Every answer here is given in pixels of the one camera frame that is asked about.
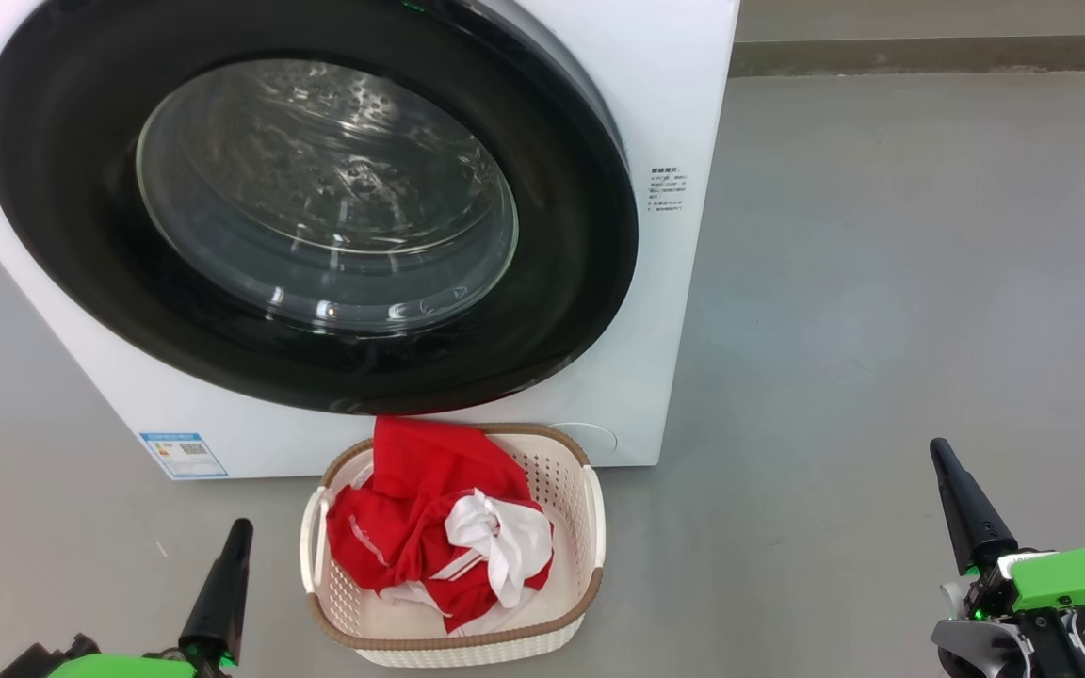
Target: door glass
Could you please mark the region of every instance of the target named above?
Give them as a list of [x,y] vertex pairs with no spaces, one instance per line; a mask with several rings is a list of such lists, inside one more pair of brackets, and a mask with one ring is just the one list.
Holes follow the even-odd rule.
[[395,82],[319,61],[245,61],[186,82],[137,154],[177,253],[268,314],[330,330],[444,321],[495,286],[518,214],[460,121]]

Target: brown basket rim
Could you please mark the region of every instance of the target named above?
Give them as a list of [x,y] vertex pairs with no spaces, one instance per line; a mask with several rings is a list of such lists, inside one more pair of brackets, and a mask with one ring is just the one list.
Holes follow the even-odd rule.
[[[544,437],[551,438],[562,446],[566,447],[570,452],[580,462],[580,466],[589,465],[589,457],[582,450],[580,446],[570,437],[566,433],[551,428],[550,425],[542,424],[472,424],[474,428],[478,428],[486,434],[526,434],[526,435],[544,435]],[[332,485],[332,479],[337,475],[337,472],[343,468],[346,462],[361,452],[366,452],[371,449],[373,445],[373,439],[367,438],[366,440],[358,442],[353,446],[349,446],[329,468],[326,470],[324,475],[320,476],[320,486],[328,488]],[[348,648],[356,649],[356,651],[374,651],[374,652],[421,652],[421,651],[449,651],[449,649],[460,649],[460,648],[473,648],[478,645],[494,645],[496,643],[510,643],[513,640],[529,639],[534,636],[544,636],[547,634],[553,634],[565,626],[570,626],[577,621],[577,618],[584,617],[584,614],[589,610],[589,605],[593,604],[593,598],[597,597],[597,591],[602,587],[602,567],[593,567],[591,576],[589,577],[589,589],[586,589],[585,596],[580,598],[580,601],[576,602],[576,605],[567,613],[561,615],[561,617],[552,618],[551,622],[545,622],[542,624],[534,624],[532,626],[524,626],[521,628],[511,628],[508,631],[493,631],[492,634],[480,634],[478,636],[465,636],[460,637],[460,639],[361,639],[358,636],[350,636],[345,634],[336,626],[329,622],[329,617],[324,613],[324,609],[320,605],[320,598],[316,596],[316,592],[309,593],[307,596],[307,601],[309,601],[309,610],[312,612],[312,617],[316,618],[316,623],[320,627],[320,630],[335,642],[346,645]]]

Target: washing machine door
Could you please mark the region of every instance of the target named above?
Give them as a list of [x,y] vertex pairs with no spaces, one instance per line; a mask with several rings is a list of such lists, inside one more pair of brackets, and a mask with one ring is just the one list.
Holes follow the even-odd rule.
[[487,402],[614,318],[611,130],[454,1],[52,0],[0,57],[0,202],[141,350],[331,411]]

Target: basket handle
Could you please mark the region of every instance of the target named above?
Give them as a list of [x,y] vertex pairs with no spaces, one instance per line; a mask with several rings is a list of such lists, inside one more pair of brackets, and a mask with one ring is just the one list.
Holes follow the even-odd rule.
[[597,472],[591,466],[585,466],[585,485],[591,497],[591,511],[597,524],[597,558],[593,567],[605,565],[605,498],[602,497],[602,484],[597,479]]
[[309,498],[309,504],[304,507],[304,521],[301,523],[301,580],[306,593],[318,591],[320,574],[324,571],[324,516],[329,512],[327,490],[326,486],[320,486]]

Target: front-loading washing machine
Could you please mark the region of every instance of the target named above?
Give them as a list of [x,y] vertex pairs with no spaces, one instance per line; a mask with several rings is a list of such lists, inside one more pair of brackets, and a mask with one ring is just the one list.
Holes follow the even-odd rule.
[[653,464],[737,9],[0,0],[0,261],[173,477],[380,413]]

